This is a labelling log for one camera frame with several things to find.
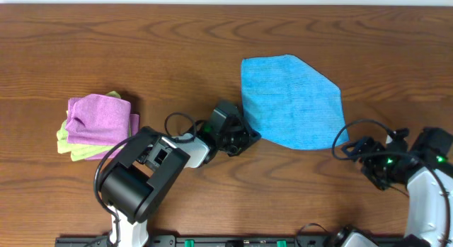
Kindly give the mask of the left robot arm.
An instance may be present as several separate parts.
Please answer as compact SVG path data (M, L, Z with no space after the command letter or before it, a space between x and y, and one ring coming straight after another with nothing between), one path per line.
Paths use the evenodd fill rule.
M145 246L147 220L164 201L185 168L199 168L218 152L238 156L260 139L241 113L215 110L208 120L192 120L181 136L143 127L104 156L93 178L93 192L111 215L107 246Z

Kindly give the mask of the blue microfiber cloth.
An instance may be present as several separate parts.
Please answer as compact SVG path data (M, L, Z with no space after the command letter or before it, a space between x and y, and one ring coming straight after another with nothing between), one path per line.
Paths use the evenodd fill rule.
M294 55L244 59L241 96L248 123L270 142L321 150L349 140L340 89Z

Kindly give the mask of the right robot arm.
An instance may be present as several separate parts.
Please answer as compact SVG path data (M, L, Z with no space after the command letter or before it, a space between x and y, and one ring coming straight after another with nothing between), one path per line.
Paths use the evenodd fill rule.
M386 130L384 143L372 137L345 144L335 159L359 163L361 173L381 191L403 185L408 219L397 246L452 245L452 134L439 127L422 129L412 145L408 129Z

